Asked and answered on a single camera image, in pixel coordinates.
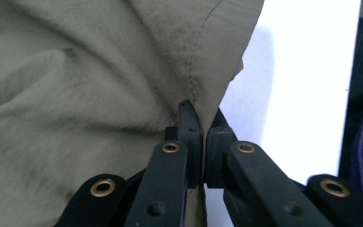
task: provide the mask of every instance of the metal rivet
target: metal rivet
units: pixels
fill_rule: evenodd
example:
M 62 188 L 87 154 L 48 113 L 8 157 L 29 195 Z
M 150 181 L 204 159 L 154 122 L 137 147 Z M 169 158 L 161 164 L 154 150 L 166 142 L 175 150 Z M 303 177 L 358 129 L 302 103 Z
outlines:
M 303 214 L 303 209 L 300 207 L 299 204 L 297 204 L 294 201 L 289 201 L 285 207 L 284 207 L 285 211 L 292 215 L 292 216 L 301 216 Z
M 164 213 L 165 209 L 166 206 L 163 203 L 155 201 L 147 207 L 147 213 L 151 217 L 158 217 Z
M 175 143 L 167 143 L 162 146 L 162 150 L 166 153 L 174 153 L 180 150 L 178 144 Z
M 106 186 L 108 188 L 102 190 L 99 187 Z M 112 179 L 99 180 L 90 189 L 91 195 L 95 197 L 106 197 L 116 188 L 116 184 Z
M 255 151 L 255 148 L 247 143 L 238 144 L 237 149 L 243 153 L 253 153 Z
M 350 191 L 347 189 L 347 187 L 331 179 L 322 180 L 320 182 L 320 187 L 327 193 L 336 197 L 344 198 L 350 195 Z

